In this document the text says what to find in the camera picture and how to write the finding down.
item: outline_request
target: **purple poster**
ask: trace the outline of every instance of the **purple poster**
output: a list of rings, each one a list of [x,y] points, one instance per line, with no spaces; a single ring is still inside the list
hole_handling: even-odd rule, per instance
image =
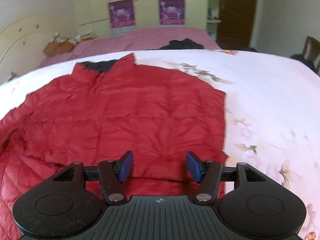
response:
[[[109,3],[111,28],[134,26],[134,12],[132,0]]]
[[[184,25],[184,0],[159,0],[160,25]]]

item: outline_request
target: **brown door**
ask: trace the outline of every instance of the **brown door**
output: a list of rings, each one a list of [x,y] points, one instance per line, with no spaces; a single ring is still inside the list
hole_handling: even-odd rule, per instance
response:
[[[217,43],[222,49],[250,46],[257,0],[220,0]]]

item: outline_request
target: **red quilted fabric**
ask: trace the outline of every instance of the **red quilted fabric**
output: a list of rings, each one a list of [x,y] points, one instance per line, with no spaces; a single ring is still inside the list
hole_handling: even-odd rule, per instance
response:
[[[102,74],[77,64],[27,95],[0,121],[0,239],[20,237],[14,201],[74,161],[97,165],[132,150],[127,196],[194,193],[185,153],[224,163],[224,98],[178,70],[136,65],[132,54]]]

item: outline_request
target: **ribbed gray panel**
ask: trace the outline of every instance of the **ribbed gray panel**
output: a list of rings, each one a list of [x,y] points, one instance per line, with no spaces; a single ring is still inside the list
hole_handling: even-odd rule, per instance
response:
[[[109,207],[89,230],[69,240],[246,240],[226,228],[214,211],[187,196],[133,196]],[[288,240],[298,240],[297,236]],[[22,240],[34,240],[24,236]]]

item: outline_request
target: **white bed sheet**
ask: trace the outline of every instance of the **white bed sheet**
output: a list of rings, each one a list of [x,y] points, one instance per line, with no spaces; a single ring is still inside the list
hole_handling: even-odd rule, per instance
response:
[[[76,62],[120,58],[116,52],[35,70],[0,87],[0,119]],[[284,185],[308,213],[299,236],[320,234],[320,79],[302,63],[273,55],[224,50],[134,52],[137,64],[173,68],[227,93],[226,165],[248,162]],[[227,183],[226,192],[233,189]]]

